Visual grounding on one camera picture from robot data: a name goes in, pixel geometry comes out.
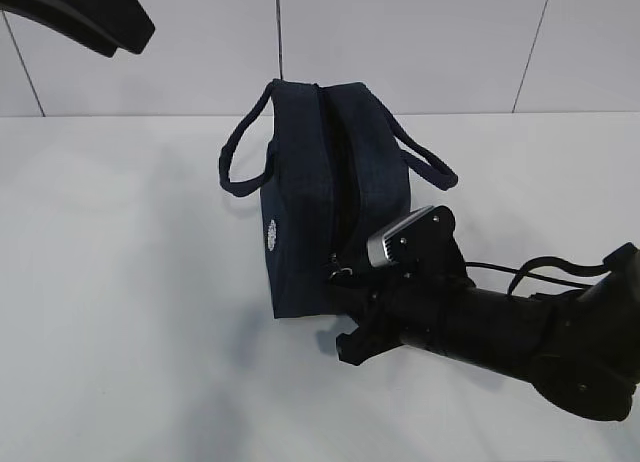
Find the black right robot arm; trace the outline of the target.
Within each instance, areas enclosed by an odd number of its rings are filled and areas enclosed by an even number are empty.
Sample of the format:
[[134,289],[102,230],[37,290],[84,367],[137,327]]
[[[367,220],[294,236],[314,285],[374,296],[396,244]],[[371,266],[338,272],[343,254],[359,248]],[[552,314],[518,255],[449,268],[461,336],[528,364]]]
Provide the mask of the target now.
[[596,284],[520,297],[481,289],[456,244],[437,258],[335,276],[333,303],[355,322],[341,361],[413,346],[531,384],[553,405],[622,421],[639,383],[639,252],[625,244]]

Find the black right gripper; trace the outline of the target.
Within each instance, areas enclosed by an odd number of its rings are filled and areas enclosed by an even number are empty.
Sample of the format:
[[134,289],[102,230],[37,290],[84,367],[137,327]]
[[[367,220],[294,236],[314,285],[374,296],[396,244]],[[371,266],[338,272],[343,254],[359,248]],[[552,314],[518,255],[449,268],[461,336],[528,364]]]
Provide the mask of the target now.
[[442,354],[446,302],[474,286],[454,241],[410,264],[336,275],[328,287],[331,304],[357,325],[336,338],[339,360],[359,366],[403,345]]

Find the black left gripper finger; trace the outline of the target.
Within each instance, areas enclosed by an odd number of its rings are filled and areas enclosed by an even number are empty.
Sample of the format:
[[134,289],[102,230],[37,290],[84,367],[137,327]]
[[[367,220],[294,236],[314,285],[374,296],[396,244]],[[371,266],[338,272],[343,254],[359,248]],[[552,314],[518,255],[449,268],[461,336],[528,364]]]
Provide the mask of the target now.
[[107,58],[118,46],[87,23],[37,2],[1,2],[1,9],[43,25]]
[[37,2],[71,15],[114,42],[117,50],[134,55],[144,51],[155,32],[138,0],[1,0],[18,1]]

